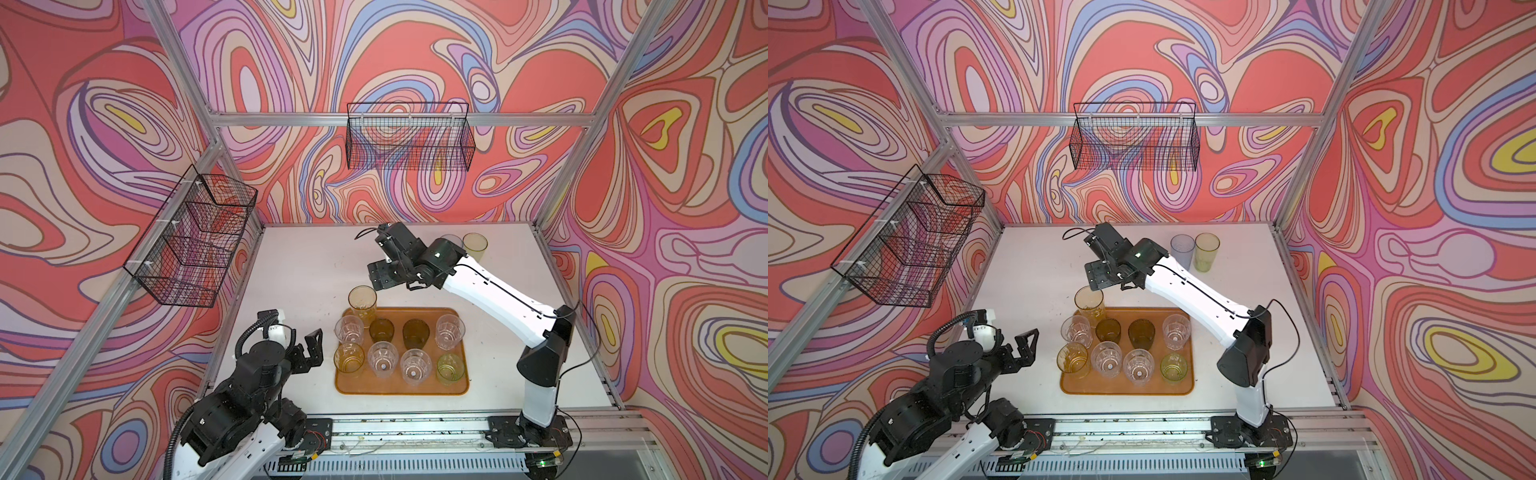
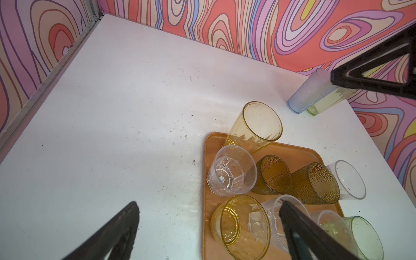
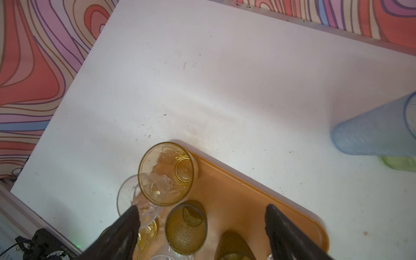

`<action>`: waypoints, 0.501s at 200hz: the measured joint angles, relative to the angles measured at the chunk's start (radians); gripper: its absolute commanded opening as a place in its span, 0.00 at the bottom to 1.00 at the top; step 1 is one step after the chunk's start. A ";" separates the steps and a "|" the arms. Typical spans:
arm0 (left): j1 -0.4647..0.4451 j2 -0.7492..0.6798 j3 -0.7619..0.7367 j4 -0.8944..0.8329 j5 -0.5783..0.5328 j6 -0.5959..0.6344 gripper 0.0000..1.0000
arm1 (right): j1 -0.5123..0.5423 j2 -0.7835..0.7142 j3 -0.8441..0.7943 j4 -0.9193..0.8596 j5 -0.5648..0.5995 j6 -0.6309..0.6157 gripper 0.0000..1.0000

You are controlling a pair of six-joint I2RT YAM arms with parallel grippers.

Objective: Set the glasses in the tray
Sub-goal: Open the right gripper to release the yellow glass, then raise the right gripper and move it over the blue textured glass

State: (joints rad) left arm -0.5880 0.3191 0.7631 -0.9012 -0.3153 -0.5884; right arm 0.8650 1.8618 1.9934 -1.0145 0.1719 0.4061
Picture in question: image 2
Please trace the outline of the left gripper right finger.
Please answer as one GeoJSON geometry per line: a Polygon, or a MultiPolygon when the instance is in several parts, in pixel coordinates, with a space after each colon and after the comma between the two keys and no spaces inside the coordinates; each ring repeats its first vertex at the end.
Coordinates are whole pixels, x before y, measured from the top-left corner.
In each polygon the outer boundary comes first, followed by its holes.
{"type": "Polygon", "coordinates": [[[293,260],[356,260],[348,249],[330,237],[288,200],[279,210],[289,254],[293,260]]]}

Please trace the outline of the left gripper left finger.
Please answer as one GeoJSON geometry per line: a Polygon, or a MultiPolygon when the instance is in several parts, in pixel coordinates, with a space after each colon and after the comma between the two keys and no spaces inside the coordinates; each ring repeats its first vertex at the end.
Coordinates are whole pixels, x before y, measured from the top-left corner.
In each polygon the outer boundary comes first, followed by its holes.
{"type": "Polygon", "coordinates": [[[129,260],[139,221],[139,207],[132,201],[64,259],[129,260]]]}

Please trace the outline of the clear faceted glass front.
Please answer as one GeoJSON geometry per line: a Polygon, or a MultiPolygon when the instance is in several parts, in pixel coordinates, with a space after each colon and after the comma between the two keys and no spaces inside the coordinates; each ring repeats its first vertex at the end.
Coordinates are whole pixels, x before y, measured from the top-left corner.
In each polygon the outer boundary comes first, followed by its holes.
{"type": "Polygon", "coordinates": [[[280,249],[285,252],[289,252],[288,243],[284,234],[283,224],[279,216],[279,211],[283,205],[283,202],[287,200],[291,202],[297,209],[299,209],[306,216],[310,216],[308,210],[302,202],[291,195],[281,195],[277,198],[261,203],[265,210],[271,228],[271,241],[270,245],[276,249],[280,249]]]}

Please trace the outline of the clear faceted glass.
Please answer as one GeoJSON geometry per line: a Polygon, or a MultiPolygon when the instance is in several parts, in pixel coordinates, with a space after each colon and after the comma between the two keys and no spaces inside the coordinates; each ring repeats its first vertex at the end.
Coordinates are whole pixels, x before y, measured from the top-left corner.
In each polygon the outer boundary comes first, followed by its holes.
{"type": "Polygon", "coordinates": [[[279,211],[283,205],[283,202],[287,200],[291,202],[297,209],[299,209],[306,216],[310,216],[308,210],[302,202],[291,195],[281,195],[277,198],[261,203],[265,210],[271,228],[271,241],[270,245],[276,249],[280,249],[285,252],[289,252],[288,243],[284,234],[283,224],[279,216],[279,211]]]}
{"type": "Polygon", "coordinates": [[[257,166],[251,154],[240,146],[228,145],[216,154],[206,182],[212,193],[226,197],[248,193],[257,178],[257,166]]]}

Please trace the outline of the brown tall glass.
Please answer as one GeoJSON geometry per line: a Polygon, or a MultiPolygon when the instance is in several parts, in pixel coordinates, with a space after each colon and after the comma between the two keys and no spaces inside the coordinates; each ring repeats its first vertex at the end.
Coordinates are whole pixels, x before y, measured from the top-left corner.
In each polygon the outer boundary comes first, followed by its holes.
{"type": "Polygon", "coordinates": [[[292,173],[291,185],[285,194],[308,205],[334,204],[341,196],[336,178],[319,162],[312,162],[292,173]]]}

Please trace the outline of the green short glass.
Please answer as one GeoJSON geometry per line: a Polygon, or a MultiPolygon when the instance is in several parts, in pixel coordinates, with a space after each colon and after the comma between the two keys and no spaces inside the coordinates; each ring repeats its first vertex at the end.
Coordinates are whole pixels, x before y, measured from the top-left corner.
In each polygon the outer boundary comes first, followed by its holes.
{"type": "Polygon", "coordinates": [[[361,216],[343,217],[357,244],[361,260],[383,260],[384,249],[381,239],[369,221],[361,216]]]}

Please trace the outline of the yellow short plastic glass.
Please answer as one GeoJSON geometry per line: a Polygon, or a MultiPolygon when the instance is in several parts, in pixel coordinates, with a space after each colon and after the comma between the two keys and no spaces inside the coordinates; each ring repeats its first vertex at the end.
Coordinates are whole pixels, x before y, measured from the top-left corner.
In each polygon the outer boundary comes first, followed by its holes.
{"type": "Polygon", "coordinates": [[[235,260],[261,260],[271,241],[268,216],[254,197],[237,195],[222,203],[210,219],[211,234],[235,260]]]}

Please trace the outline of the brown short glass front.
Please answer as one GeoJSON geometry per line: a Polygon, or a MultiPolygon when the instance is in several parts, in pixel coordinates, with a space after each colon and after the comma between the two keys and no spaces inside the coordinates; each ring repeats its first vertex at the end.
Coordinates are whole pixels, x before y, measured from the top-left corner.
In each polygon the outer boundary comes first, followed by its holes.
{"type": "Polygon", "coordinates": [[[258,161],[256,167],[258,175],[252,192],[260,195],[278,195],[289,190],[291,173],[281,158],[269,154],[258,161]]]}

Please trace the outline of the green tall glass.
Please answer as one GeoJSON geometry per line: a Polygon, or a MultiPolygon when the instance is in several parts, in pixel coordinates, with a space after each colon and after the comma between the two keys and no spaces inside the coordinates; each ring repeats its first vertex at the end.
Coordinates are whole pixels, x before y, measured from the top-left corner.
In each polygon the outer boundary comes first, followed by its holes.
{"type": "Polygon", "coordinates": [[[318,115],[328,108],[335,106],[340,103],[342,100],[348,99],[353,96],[358,90],[349,89],[344,87],[338,87],[336,90],[329,93],[327,96],[323,97],[313,106],[307,109],[307,112],[311,115],[318,115]]]}

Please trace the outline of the bluish clear tall glass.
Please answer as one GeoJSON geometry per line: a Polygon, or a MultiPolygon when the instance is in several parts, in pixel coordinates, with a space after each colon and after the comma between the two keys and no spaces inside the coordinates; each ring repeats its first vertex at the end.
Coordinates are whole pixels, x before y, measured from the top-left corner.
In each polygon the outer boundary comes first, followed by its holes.
{"type": "Polygon", "coordinates": [[[288,108],[297,114],[302,113],[336,89],[329,71],[318,68],[308,77],[299,89],[288,99],[288,108]]]}

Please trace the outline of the yellow tall glass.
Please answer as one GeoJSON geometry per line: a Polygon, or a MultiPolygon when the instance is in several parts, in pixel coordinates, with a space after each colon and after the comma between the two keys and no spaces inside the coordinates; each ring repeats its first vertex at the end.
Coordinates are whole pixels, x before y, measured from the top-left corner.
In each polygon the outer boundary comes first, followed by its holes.
{"type": "Polygon", "coordinates": [[[277,113],[262,102],[251,101],[243,107],[224,146],[239,146],[254,154],[277,141],[282,134],[283,124],[277,113]]]}

